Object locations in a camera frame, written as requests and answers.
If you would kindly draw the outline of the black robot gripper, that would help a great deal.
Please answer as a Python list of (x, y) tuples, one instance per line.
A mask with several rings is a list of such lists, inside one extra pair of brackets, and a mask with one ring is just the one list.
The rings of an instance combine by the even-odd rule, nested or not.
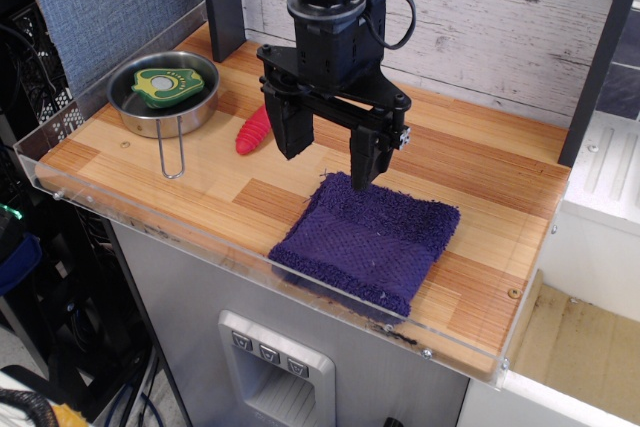
[(351, 185), (366, 190), (409, 141), (410, 98), (385, 78), (381, 62), (386, 0), (287, 0), (292, 47), (263, 45), (265, 107), (287, 160), (314, 142), (322, 117), (350, 130)]

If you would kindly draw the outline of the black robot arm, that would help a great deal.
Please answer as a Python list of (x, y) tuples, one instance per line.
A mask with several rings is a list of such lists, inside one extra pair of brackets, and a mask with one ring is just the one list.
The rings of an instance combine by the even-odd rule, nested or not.
[(384, 76), (381, 63), (414, 30), (387, 42), (386, 0), (287, 0), (287, 10), (294, 46), (265, 44), (257, 51), (276, 144), (288, 159), (300, 154), (314, 141), (317, 117), (348, 129), (352, 186), (365, 190), (409, 141), (405, 114), (412, 101)]

